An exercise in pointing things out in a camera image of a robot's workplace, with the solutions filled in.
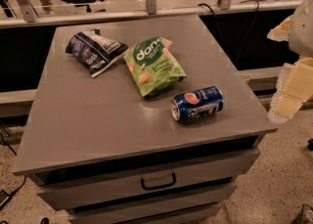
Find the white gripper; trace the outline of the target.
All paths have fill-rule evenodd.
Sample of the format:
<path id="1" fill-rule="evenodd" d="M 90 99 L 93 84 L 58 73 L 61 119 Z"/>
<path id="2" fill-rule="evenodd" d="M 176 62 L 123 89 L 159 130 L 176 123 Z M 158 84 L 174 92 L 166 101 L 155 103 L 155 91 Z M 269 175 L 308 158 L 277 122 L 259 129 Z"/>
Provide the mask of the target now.
<path id="1" fill-rule="evenodd" d="M 274 123 L 285 123 L 313 96 L 313 0 L 303 0 L 291 17 L 269 31 L 267 38 L 289 41 L 292 51 L 309 56 L 292 65 L 285 63 L 280 70 L 268 118 Z"/>

